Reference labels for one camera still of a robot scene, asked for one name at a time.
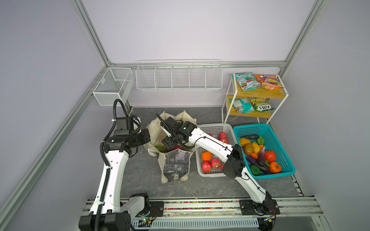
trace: gray table surface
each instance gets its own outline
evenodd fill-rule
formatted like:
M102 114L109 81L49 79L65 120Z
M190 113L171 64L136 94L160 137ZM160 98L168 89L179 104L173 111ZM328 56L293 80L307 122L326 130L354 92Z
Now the gray table surface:
M141 119L141 127L145 128L156 118L155 112L163 111L177 115L186 111L197 119L197 124L220 123L221 109L219 107L204 108L134 108L133 114ZM232 127L257 123L256 118L230 116L227 120ZM138 153L130 158L124 170L121 198L128 198L134 193L148 193L150 198L180 198L180 197L249 197L244 188L229 177L202 177L196 167L195 153L190 159L189 180L161 183L161 169L157 157L150 156L143 146ZM291 176L271 179L258 179L257 182L273 197L298 197Z

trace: white wire basket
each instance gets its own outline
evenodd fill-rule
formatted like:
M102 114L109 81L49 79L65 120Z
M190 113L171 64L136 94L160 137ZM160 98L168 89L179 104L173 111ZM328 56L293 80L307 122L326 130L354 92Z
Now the white wire basket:
M234 131L232 129L232 126L228 123L209 123L209 124L198 125L198 127L203 132L212 134L212 136L214 138L218 138L218 134L220 134L220 132L225 132L226 133L226 138L229 141L229 144L234 145L234 144L237 143L237 140L236 140ZM223 174L223 172L221 170L221 167L216 168L216 169L211 168L211 170L207 173L205 173L202 170L202 164L203 164L202 153L206 152L206 151L207 150L205 150L202 147L199 147L198 149L195 150L196 166L197 166L199 175L201 175L203 177L226 176L225 174Z
M109 67L92 93L102 106L113 106L116 99L126 102L134 84L131 68Z
M220 90L220 60L138 61L136 85L140 91Z

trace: teal plastic basket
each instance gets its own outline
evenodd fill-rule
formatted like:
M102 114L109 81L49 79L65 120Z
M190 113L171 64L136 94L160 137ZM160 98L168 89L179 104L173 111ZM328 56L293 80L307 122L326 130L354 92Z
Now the teal plastic basket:
M245 159L245 156L243 155L245 163L248 163L247 164L248 171L255 179L268 179L274 177L288 176L296 172L296 168L294 167L292 161L289 159L289 156L286 154L283 146L276 137L270 125L265 123L240 125L234 127L233 131L239 145L240 145L239 139L241 136L258 134L259 136L263 136L263 138L265 139L266 150L273 150L276 153L275 162L278 162L281 165L282 168L281 172L276 174L266 174L261 172L261 175L259 176L255 176L250 172L249 168L250 163L247 161L247 159Z

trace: candy package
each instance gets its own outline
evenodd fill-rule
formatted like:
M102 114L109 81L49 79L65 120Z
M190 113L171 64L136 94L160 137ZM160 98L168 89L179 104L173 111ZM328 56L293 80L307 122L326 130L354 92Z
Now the candy package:
M261 87L261 84L252 76L252 72L235 74L235 79L243 91L253 90Z
M275 75L256 75L256 78L263 88L269 90L280 90L283 88L283 85Z
M258 112L266 112L275 109L271 107L267 99L264 98L249 98L249 99L252 102L254 109Z
M247 98L235 99L233 106L238 113L248 113L254 111Z

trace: carrot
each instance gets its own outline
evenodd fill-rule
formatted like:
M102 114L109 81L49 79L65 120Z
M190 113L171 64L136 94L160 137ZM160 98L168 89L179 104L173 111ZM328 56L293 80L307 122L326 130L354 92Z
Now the carrot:
M254 159L257 159L258 158L258 155L255 154L254 152L252 152L251 156L254 158Z

